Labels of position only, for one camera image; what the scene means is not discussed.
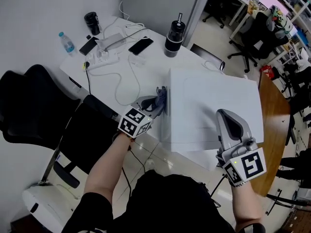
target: black thermos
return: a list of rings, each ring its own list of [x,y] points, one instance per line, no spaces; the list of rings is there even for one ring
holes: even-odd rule
[[[186,25],[181,21],[182,14],[179,14],[178,20],[173,21],[169,33],[166,35],[164,53],[168,57],[175,57],[184,40],[184,31]]]
[[[92,35],[98,35],[100,33],[96,12],[87,13],[84,16],[84,20],[86,21],[88,28],[91,30]]]

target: black smartphone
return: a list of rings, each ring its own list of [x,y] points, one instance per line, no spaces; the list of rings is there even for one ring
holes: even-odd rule
[[[153,43],[152,39],[141,39],[136,44],[129,48],[129,51],[134,55],[140,54],[146,47],[148,47],[151,43]]]
[[[84,44],[83,47],[80,48],[79,52],[83,55],[87,55],[96,45],[96,41],[98,40],[96,37],[92,37],[88,42]]]

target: brown wooden tabletop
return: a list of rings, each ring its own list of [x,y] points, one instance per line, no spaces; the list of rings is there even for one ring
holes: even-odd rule
[[[283,94],[265,74],[260,74],[259,96],[262,110],[263,147],[267,172],[251,181],[254,191],[265,197],[283,156],[290,122],[290,106]]]

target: pink screen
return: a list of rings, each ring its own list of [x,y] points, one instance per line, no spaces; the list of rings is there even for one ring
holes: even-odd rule
[[[288,14],[288,10],[278,0],[259,0],[259,2],[261,2],[267,8],[270,8],[272,5],[275,5],[283,12],[284,15]]]

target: red object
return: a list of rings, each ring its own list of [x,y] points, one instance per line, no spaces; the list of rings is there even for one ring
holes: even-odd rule
[[[263,66],[261,69],[260,69],[260,72],[263,72],[265,73],[269,79],[273,79],[274,78],[274,73],[273,73],[273,70],[272,70],[272,67],[271,66]]]

